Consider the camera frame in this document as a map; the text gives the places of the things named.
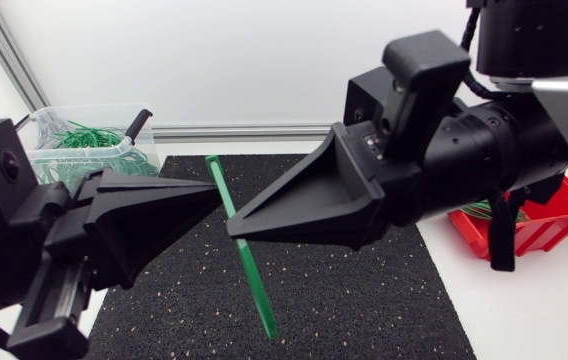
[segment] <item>red bin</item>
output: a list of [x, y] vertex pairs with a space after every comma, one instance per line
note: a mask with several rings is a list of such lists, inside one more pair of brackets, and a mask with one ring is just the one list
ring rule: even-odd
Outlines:
[[[515, 254], [522, 256], [540, 249], [550, 251], [568, 236], [568, 178], [564, 178], [562, 187], [546, 205], [527, 201], [521, 210], [529, 221], [515, 225]], [[448, 216], [475, 255], [489, 260], [490, 221], [469, 216], [461, 210], [453, 211]]]

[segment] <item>black rubber mat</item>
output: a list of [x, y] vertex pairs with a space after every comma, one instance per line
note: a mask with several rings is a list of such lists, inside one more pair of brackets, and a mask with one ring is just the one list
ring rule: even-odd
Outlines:
[[[239, 208], [301, 155], [220, 157]], [[212, 181], [203, 157], [169, 157], [161, 176]], [[345, 247], [251, 242], [277, 319], [269, 341], [220, 207], [128, 291], [109, 290], [89, 359], [473, 359], [415, 226]]]

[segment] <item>black handle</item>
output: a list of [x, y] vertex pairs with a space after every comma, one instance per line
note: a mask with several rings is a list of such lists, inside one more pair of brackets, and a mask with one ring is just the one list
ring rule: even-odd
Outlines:
[[133, 123], [129, 126], [128, 130], [126, 130], [126, 134], [124, 135], [131, 138], [131, 143], [133, 145], [135, 145], [135, 138], [137, 137], [137, 134], [140, 133], [140, 130], [142, 130], [144, 124], [146, 124], [146, 120], [148, 120], [151, 116], [153, 116], [152, 112], [143, 109], [139, 114], [137, 114], [137, 117], [133, 120]]

